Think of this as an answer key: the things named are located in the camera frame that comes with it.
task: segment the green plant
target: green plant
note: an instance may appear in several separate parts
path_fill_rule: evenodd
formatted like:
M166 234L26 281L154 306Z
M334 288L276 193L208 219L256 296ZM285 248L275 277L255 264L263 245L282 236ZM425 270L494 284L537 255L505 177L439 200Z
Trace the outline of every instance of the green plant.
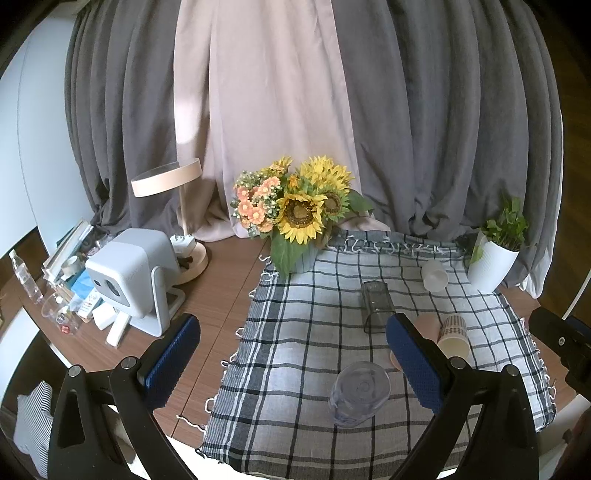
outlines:
M503 198L503 211L498 220L488 220L482 233L491 241L513 252L518 252L525 243L525 231L529 225L521 214L521 201L513 197Z

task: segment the beige curtain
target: beige curtain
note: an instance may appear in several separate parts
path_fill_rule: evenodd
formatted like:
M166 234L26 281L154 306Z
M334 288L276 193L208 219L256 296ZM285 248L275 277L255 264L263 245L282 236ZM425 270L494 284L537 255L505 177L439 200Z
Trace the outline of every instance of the beige curtain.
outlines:
M329 155L361 191L330 0L183 0L174 118L179 162L202 161L186 189L202 241L247 236L228 218L233 183L282 155Z

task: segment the blue paper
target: blue paper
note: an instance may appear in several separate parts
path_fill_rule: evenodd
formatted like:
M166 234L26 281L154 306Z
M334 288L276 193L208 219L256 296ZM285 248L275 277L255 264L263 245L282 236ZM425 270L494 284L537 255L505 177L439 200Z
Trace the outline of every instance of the blue paper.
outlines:
M86 270L83 270L74 282L74 284L72 285L71 290L82 300L84 300L94 287L95 284L91 280L90 275Z

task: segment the patterned paper cup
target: patterned paper cup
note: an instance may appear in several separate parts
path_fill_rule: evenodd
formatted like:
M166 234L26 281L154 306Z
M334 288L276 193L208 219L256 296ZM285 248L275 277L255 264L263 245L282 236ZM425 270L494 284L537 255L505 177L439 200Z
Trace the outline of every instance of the patterned paper cup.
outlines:
M437 346L446 357L459 356L467 360L470 354L470 342L466 329L466 321L461 315L450 315L443 323L441 336Z

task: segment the white wall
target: white wall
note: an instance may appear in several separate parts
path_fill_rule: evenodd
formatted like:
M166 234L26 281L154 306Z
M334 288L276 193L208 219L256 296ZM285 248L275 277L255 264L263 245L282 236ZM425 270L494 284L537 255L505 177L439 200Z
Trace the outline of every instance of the white wall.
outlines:
M54 11L29 35L18 97L22 169L50 254L80 218L93 216L66 123L64 73L74 21Z
M18 85L26 48L27 42L0 78L0 257L35 228L17 135Z

